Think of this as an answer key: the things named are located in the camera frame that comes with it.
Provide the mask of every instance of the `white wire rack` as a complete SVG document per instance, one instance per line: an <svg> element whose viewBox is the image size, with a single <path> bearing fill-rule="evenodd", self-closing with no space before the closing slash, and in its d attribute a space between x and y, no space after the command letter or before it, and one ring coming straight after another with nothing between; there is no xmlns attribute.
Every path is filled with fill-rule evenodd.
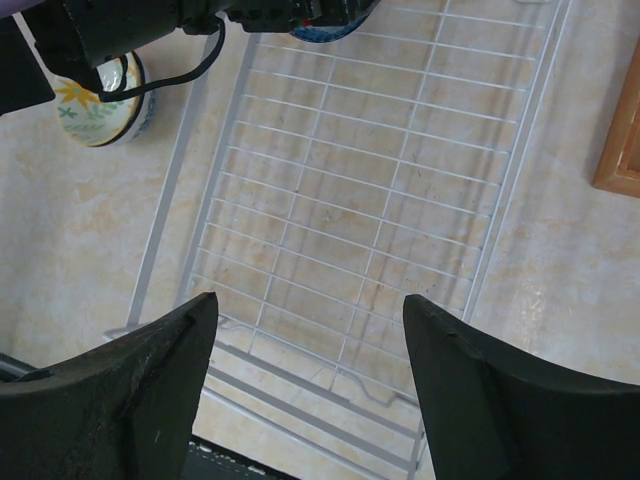
<svg viewBox="0 0 640 480"><path fill-rule="evenodd" d="M534 3L385 0L334 44L251 36L175 302L220 297L207 394L367 478L415 477L402 301L472 318L571 2Z"/></svg>

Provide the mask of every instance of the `wooden edge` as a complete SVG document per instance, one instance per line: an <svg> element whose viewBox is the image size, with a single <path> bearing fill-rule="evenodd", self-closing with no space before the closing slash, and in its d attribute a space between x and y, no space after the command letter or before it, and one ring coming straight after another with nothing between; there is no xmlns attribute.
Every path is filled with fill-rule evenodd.
<svg viewBox="0 0 640 480"><path fill-rule="evenodd" d="M618 107L593 185L640 198L640 39L631 60Z"/></svg>

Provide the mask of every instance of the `black mechanical part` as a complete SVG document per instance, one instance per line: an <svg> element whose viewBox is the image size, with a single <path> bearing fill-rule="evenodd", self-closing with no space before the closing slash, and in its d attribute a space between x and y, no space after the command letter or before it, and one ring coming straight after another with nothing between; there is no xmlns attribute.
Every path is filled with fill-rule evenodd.
<svg viewBox="0 0 640 480"><path fill-rule="evenodd" d="M138 95L144 95L145 93L163 87L170 87L173 85L181 85L183 83L188 83L196 80L200 77L204 72L206 72L211 65L218 59L220 56L220 52L222 51L222 47L224 46L225 38L226 38L226 26L224 20L217 16L213 16L215 19L215 24L217 25L217 29L219 31L218 42L216 46L213 48L211 53L205 58L200 65L191 70L188 73L183 75L179 75L173 78L165 78L162 80L155 80L153 82L147 83L145 85L141 85L136 88L132 88L130 90L124 91L126 88L126 77L122 77L122 81L120 82L120 86L113 92L104 92L101 91L99 94L100 101L104 103L108 102L119 102L123 100L128 100L129 98L137 97ZM121 57L123 61L123 65L126 63L126 56Z"/></svg>
<svg viewBox="0 0 640 480"><path fill-rule="evenodd" d="M208 440L191 436L181 480L298 480Z"/></svg>
<svg viewBox="0 0 640 480"><path fill-rule="evenodd" d="M349 25L369 10L376 0L320 0L322 15L310 23L316 27Z"/></svg>
<svg viewBox="0 0 640 480"><path fill-rule="evenodd" d="M321 0L242 0L235 2L226 13L229 20L242 24L245 32L286 33L302 22L322 16L325 10L321 3Z"/></svg>
<svg viewBox="0 0 640 480"><path fill-rule="evenodd" d="M0 478L180 478L217 325L216 296L205 293L95 350L0 383Z"/></svg>
<svg viewBox="0 0 640 480"><path fill-rule="evenodd" d="M47 0L22 15L47 68L99 93L97 66L179 27L194 34L214 33L211 17L229 4L228 0Z"/></svg>
<svg viewBox="0 0 640 480"><path fill-rule="evenodd" d="M13 382L36 370L37 368L33 368L29 364L0 353L0 382Z"/></svg>
<svg viewBox="0 0 640 480"><path fill-rule="evenodd" d="M554 365L419 295L403 317L438 480L640 478L640 386Z"/></svg>
<svg viewBox="0 0 640 480"><path fill-rule="evenodd" d="M0 19L0 115L55 98L22 32L12 17Z"/></svg>

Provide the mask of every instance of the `rack wire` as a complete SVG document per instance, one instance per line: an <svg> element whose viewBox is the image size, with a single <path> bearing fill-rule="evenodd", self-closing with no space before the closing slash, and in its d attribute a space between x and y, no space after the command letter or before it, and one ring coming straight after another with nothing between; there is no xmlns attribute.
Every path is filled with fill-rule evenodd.
<svg viewBox="0 0 640 480"><path fill-rule="evenodd" d="M251 35L175 301L219 294L207 395L366 478L415 478L402 301L471 321L571 6L533 3L385 0L335 44ZM139 323L202 89L111 337Z"/></svg>

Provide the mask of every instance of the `floral pattern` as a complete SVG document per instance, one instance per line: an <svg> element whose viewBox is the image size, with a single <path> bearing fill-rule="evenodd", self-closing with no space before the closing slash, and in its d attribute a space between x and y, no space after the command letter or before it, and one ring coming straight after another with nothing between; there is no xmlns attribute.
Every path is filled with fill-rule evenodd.
<svg viewBox="0 0 640 480"><path fill-rule="evenodd" d="M57 88L55 90L56 93L60 95L64 95L62 100L60 100L61 104L69 103L73 100L77 100L80 105L82 105L85 109L89 109L90 103L100 103L98 96L90 92L89 90L85 90L80 85L71 80L63 80L60 82L64 84L64 88Z"/></svg>
<svg viewBox="0 0 640 480"><path fill-rule="evenodd" d="M87 112L87 119L103 120L105 117L113 115L113 112L117 110L121 105L124 105L124 102L101 103L99 105L93 105L91 107L91 110Z"/></svg>
<svg viewBox="0 0 640 480"><path fill-rule="evenodd" d="M64 117L75 118L78 116L76 112L73 112L71 110L71 107L69 108L58 107L58 111L60 112L60 118L64 118Z"/></svg>

